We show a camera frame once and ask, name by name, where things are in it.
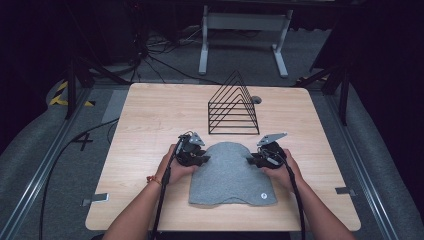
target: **black wire rack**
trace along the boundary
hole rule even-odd
[[[208,102],[209,134],[259,135],[255,105],[234,71]]]

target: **gray carpet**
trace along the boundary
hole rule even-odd
[[[283,47],[283,57],[289,78],[278,75],[270,44],[273,33],[260,33],[246,38],[231,32],[211,35],[208,72],[203,78],[223,82],[234,70],[238,70],[247,85],[289,86],[296,79],[308,76],[308,72],[329,32],[290,31]],[[177,48],[170,53],[152,55],[183,71],[184,76],[157,61],[146,59],[152,67],[142,62],[133,81],[207,83],[193,80],[197,75],[200,44]],[[123,76],[131,78],[131,73]],[[319,83],[310,88],[319,87]],[[127,87],[117,86],[110,80],[99,79],[89,100],[96,101],[94,107],[84,107],[73,123],[66,141],[73,136],[119,115]],[[331,115],[326,97],[311,91],[325,133],[348,187],[357,196],[352,197],[362,227],[355,232],[358,239],[383,239],[364,191],[353,170],[336,119]],[[64,106],[50,106],[49,110],[29,124],[0,156],[0,227],[5,226],[14,207],[23,194],[26,184],[34,175],[44,154],[53,141],[66,114]],[[348,102],[348,129],[354,139],[366,168],[386,206],[387,213],[399,239],[421,239],[424,236],[418,212],[393,165],[393,161],[378,131],[351,88]],[[113,137],[116,125],[109,124],[90,132],[92,143],[81,151],[81,143],[72,143],[64,151],[56,165],[48,189],[44,216],[44,239],[90,239],[100,232],[85,228],[88,207],[81,201],[94,193]],[[15,239],[37,239],[41,195],[30,208]],[[292,239],[300,239],[299,233],[291,233]]]

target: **gray cloth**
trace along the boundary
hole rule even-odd
[[[217,143],[206,151],[211,158],[193,173],[189,203],[215,205],[247,203],[270,205],[277,202],[271,180],[256,165],[249,165],[251,157],[245,146]]]

